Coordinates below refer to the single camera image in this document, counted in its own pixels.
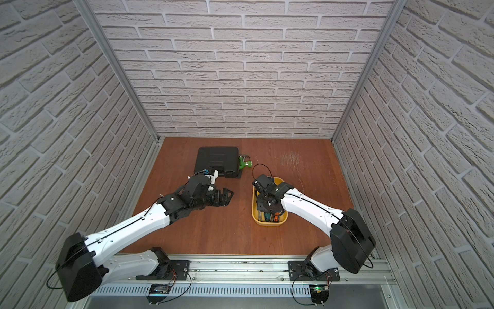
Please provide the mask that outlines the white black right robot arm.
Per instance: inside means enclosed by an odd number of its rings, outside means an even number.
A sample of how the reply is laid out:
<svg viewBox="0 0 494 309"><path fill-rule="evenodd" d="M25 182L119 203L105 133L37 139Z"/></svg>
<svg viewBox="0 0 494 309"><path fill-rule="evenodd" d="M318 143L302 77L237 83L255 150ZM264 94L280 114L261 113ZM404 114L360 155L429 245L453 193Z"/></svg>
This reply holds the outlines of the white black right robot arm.
<svg viewBox="0 0 494 309"><path fill-rule="evenodd" d="M304 260L302 274L317 278L331 269L342 267L351 274L362 267L372 268L370 254L376 246L361 214L324 205L285 182L276 184L272 177L261 175L253 181L257 205L270 214L295 214L324 232L331 243L315 248Z"/></svg>

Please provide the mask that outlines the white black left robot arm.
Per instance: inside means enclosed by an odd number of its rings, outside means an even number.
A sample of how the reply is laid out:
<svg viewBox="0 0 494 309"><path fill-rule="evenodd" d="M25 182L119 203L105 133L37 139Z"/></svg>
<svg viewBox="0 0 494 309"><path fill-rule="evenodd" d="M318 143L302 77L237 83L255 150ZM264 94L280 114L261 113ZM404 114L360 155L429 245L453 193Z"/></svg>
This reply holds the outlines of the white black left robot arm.
<svg viewBox="0 0 494 309"><path fill-rule="evenodd" d="M75 233L67 237L55 265L67 301L80 301L101 285L123 279L175 283L179 270L171 266L161 248L137 254L121 254L121 250L193 211L228 206L234 193L218 189L215 181L214 175L194 175L175 192L159 197L152 206L119 224L88 236Z"/></svg>

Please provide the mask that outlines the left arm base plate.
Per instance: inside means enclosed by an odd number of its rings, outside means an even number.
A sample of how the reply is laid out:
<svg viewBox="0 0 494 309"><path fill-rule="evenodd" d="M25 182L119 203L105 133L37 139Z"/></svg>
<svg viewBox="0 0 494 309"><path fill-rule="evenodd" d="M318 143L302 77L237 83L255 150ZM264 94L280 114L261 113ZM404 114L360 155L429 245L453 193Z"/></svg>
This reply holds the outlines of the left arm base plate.
<svg viewBox="0 0 494 309"><path fill-rule="evenodd" d="M186 281L190 260L171 260L168 263L160 263L149 275L136 276L141 281Z"/></svg>

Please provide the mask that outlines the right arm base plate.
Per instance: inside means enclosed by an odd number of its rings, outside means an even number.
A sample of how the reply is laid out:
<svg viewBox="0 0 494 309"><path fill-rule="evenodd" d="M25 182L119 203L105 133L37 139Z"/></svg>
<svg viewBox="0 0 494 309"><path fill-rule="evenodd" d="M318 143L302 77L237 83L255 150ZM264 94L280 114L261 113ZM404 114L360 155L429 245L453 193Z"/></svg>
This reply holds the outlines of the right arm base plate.
<svg viewBox="0 0 494 309"><path fill-rule="evenodd" d="M288 261L288 274L291 281L296 279L311 281L325 281L329 279L329 281L340 281L340 273L337 268L328 269L323 272L314 266L310 266L305 261Z"/></svg>

